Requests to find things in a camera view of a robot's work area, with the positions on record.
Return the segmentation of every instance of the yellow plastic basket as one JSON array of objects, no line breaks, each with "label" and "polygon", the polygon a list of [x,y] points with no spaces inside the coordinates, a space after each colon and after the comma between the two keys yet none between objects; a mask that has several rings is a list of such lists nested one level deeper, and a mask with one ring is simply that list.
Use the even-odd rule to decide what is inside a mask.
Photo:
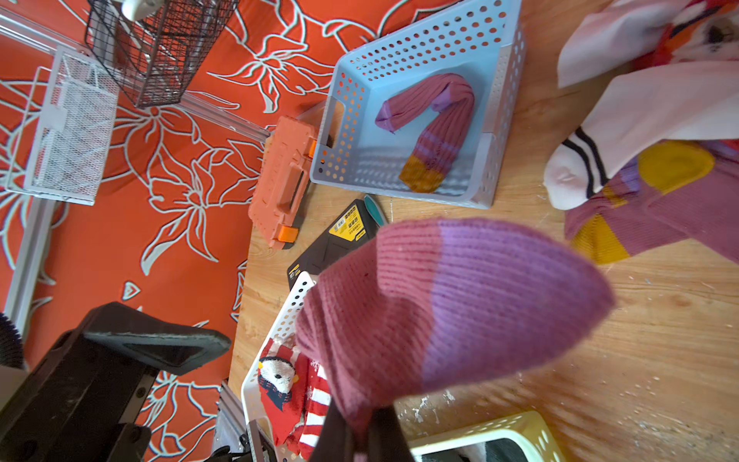
[{"label": "yellow plastic basket", "polygon": [[547,424],[536,411],[426,436],[409,441],[408,445],[413,455],[424,455],[504,438],[518,444],[528,462],[565,462]]}]

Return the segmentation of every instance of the black case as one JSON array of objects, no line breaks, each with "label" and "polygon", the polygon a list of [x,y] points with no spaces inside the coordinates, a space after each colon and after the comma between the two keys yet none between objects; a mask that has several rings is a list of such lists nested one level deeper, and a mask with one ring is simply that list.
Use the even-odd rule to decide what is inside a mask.
[{"label": "black case", "polygon": [[[359,214],[359,221],[354,225],[349,220],[350,216],[355,215],[351,213],[353,207],[357,208]],[[353,237],[353,240],[331,234],[332,228],[339,225],[342,220],[351,230],[350,236]],[[365,242],[375,237],[378,228],[377,222],[367,211],[367,207],[364,206],[364,201],[362,199],[354,200],[287,269],[287,280],[290,283],[290,289],[295,285],[301,271],[307,271],[316,276],[319,275],[336,260],[360,248]]]}]

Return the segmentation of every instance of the ribbed knit sock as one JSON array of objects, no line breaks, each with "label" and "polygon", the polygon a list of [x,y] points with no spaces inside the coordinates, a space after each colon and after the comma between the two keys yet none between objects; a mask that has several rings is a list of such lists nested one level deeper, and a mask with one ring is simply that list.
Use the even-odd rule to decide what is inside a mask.
[{"label": "ribbed knit sock", "polygon": [[296,339],[362,439],[372,410],[543,364],[612,306],[597,269],[529,228],[411,221],[383,227],[321,274]]},{"label": "ribbed knit sock", "polygon": [[565,238],[603,265],[687,238],[679,228],[645,212],[654,198],[675,191],[713,167],[713,156],[695,143],[664,141],[644,150],[585,204],[565,215]]},{"label": "ribbed knit sock", "polygon": [[646,212],[739,263],[739,158],[717,155],[705,177],[653,197]]},{"label": "ribbed knit sock", "polygon": [[452,169],[474,114],[472,88],[457,74],[432,75],[385,101],[375,119],[395,133],[429,106],[439,115],[421,132],[399,176],[415,192],[436,191]]}]

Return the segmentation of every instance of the yellow label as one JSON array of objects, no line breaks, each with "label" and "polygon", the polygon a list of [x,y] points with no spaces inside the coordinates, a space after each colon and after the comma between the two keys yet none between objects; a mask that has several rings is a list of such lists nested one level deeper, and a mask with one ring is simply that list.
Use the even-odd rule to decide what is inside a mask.
[{"label": "yellow label", "polygon": [[328,232],[347,241],[354,241],[361,237],[359,234],[362,231],[364,231],[364,223],[359,217],[357,206],[352,205],[352,208],[343,217],[339,218]]},{"label": "yellow label", "polygon": [[298,273],[300,272],[300,263],[295,265],[295,268],[290,270],[290,278],[297,277]]}]

